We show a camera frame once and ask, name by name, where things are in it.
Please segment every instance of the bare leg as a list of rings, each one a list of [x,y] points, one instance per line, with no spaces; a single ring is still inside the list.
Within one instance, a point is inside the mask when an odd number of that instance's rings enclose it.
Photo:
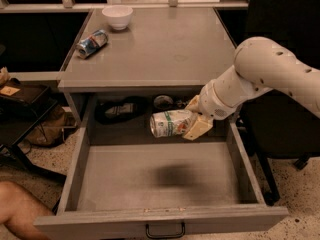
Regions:
[[[50,215],[53,213],[23,187],[9,181],[0,182],[0,224],[18,238],[49,239],[33,226],[33,222],[38,216]]]

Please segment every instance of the bowl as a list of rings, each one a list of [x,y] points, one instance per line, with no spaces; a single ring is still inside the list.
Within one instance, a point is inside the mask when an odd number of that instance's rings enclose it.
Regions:
[[[113,5],[102,10],[108,24],[115,30],[125,29],[131,20],[132,13],[133,9],[126,5]]]

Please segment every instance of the drawer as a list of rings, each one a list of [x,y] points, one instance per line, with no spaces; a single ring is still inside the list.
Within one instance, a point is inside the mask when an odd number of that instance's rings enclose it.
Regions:
[[[151,111],[98,124],[99,99],[87,104],[57,215],[35,222],[51,239],[259,231],[288,215],[265,204],[232,120],[220,122],[225,134],[214,129],[193,142],[154,138]]]

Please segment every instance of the speckled floor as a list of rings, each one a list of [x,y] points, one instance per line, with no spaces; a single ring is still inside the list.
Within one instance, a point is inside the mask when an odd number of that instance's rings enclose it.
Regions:
[[[28,157],[39,166],[65,174],[76,139],[77,132],[69,136],[66,142],[58,147],[32,147]],[[255,158],[251,160],[261,187],[266,188],[267,185],[263,180],[258,163]],[[320,160],[312,159],[308,166],[300,172],[292,166],[292,161],[272,160],[270,162],[281,194],[280,201],[275,205],[287,206],[290,216],[267,232],[194,235],[185,236],[183,239],[320,239]],[[23,185],[50,208],[54,206],[62,191],[62,186],[55,182],[5,165],[0,167],[0,180],[11,180]],[[0,239],[14,240],[17,238],[10,234],[4,226],[0,226]]]

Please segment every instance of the chair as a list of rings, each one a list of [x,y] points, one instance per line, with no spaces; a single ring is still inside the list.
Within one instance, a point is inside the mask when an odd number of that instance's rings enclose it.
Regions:
[[[268,37],[291,50],[305,64],[320,69],[320,0],[250,0],[245,38]],[[274,90],[243,104],[240,119],[248,153],[255,152],[270,191],[266,203],[280,199],[270,159],[308,159],[320,156],[320,119]]]

